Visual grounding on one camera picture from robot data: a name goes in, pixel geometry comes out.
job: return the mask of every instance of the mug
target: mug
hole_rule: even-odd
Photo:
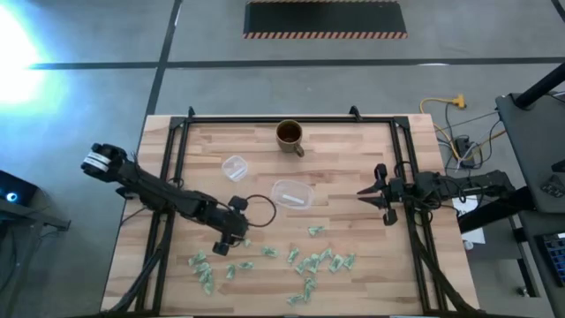
[[[303,157],[304,150],[300,147],[301,140],[302,127],[296,120],[283,120],[276,127],[276,142],[283,152],[296,153],[299,157]]]

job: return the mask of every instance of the wooden tabletop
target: wooden tabletop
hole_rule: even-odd
[[[423,114],[409,115],[409,118],[420,170],[442,171],[431,117]],[[170,116],[148,117],[139,147],[141,167],[157,176],[169,121]],[[228,202],[233,195],[269,196],[277,180],[289,179],[312,187],[315,199],[307,210],[278,207],[278,215],[271,225],[247,232],[251,246],[232,248],[225,257],[211,250],[219,239],[217,231],[177,217],[161,314],[421,314],[402,206],[395,206],[398,222],[385,227],[383,211],[358,201],[355,195],[373,184],[373,169],[377,163],[385,163],[389,173],[392,172],[395,157],[388,125],[302,126],[304,158],[280,151],[275,142],[275,125],[190,126],[183,170],[185,189],[199,190]],[[402,132],[399,133],[403,143]],[[179,134],[173,147],[169,176],[173,175]],[[232,155],[241,155],[249,164],[248,174],[237,183],[228,180],[221,169],[222,163]],[[405,147],[403,156],[407,157]],[[128,202],[124,217],[138,208],[138,201]],[[271,216],[271,208],[265,202],[252,201],[246,215],[254,223],[264,223]],[[112,307],[139,274],[150,219],[151,213],[144,211],[121,228],[102,309]],[[319,225],[326,230],[311,238],[307,228]],[[441,269],[465,300],[478,307],[454,211],[436,210],[432,228]],[[262,256],[263,246],[276,248],[279,257]],[[356,254],[357,262],[351,271],[341,269],[331,274],[329,261],[324,261],[316,275],[319,286],[311,301],[291,307],[286,299],[304,289],[304,278],[286,262],[289,251],[295,246],[300,249],[295,265],[327,247],[340,255]],[[204,293],[199,277],[193,275],[187,265],[188,259],[200,249],[205,251],[213,268],[215,290],[211,296]],[[238,270],[234,280],[227,280],[226,266],[243,261],[253,261],[255,269]],[[426,279],[434,303],[430,276]],[[153,289],[149,290],[151,299]]]

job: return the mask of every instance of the transparent plastic container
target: transparent plastic container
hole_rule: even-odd
[[[314,190],[301,182],[279,180],[273,185],[271,200],[286,208],[308,209],[314,200]]]
[[[247,174],[247,162],[239,155],[233,155],[222,164],[222,171],[233,182],[238,182]]]

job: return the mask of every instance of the gray floor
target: gray floor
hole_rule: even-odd
[[[405,42],[246,41],[241,39],[244,3],[186,0],[169,60],[565,54],[565,26],[549,0],[401,0],[410,34]],[[16,17],[28,34],[37,53],[32,62],[156,62],[172,4],[14,0],[0,9]],[[155,113],[185,114],[189,106],[199,114],[344,113],[351,105],[364,113],[413,113],[422,98],[464,94],[467,110],[449,113],[455,124],[493,111],[496,96],[526,89],[555,66],[167,70]],[[92,314],[100,307],[124,202],[113,185],[88,178],[79,165],[93,142],[137,149],[154,74],[33,71],[18,73],[18,81],[0,74],[0,83],[10,84],[1,94],[28,88],[26,95],[0,100],[0,134],[9,136],[0,139],[0,169],[45,189],[53,201],[49,212],[72,220],[69,232],[45,239],[38,249],[17,316]],[[426,109],[445,125],[444,105],[431,102]],[[492,115],[458,126],[455,134],[477,140],[497,119]],[[515,186],[524,184],[506,136],[493,143],[493,158],[475,173],[494,169],[506,171]],[[480,305],[488,312],[551,316],[544,299],[513,293],[522,284],[515,263],[472,261],[471,271]]]

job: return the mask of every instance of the mug handle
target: mug handle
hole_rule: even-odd
[[[294,152],[301,158],[304,156],[304,149],[298,144],[294,145]]]

